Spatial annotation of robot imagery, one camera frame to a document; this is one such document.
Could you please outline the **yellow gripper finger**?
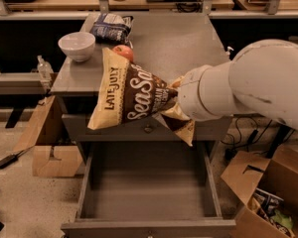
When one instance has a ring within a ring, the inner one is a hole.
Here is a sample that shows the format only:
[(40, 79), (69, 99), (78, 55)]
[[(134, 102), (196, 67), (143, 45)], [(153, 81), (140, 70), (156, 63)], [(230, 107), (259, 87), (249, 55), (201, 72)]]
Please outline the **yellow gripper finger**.
[(166, 117), (177, 119), (181, 121), (189, 121), (190, 117), (187, 116), (183, 110), (181, 109), (178, 102), (168, 103), (160, 113)]
[(170, 87), (173, 89), (179, 88), (183, 79), (184, 78), (182, 76), (178, 77), (174, 82), (171, 83)]

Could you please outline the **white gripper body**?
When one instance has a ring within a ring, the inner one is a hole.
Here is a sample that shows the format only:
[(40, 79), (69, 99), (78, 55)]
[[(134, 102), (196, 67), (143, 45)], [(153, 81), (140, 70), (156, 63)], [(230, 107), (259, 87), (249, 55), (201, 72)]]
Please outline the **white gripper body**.
[(197, 122), (218, 119), (203, 104), (200, 86), (204, 72), (210, 68), (203, 65), (188, 71), (178, 87), (178, 103), (185, 115)]

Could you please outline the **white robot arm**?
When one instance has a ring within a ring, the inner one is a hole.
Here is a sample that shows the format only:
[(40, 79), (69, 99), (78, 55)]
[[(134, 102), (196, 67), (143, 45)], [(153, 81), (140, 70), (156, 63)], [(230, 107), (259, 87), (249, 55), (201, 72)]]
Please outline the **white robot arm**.
[(197, 122), (258, 113), (298, 131), (298, 45), (263, 40), (233, 60), (188, 71), (167, 117)]

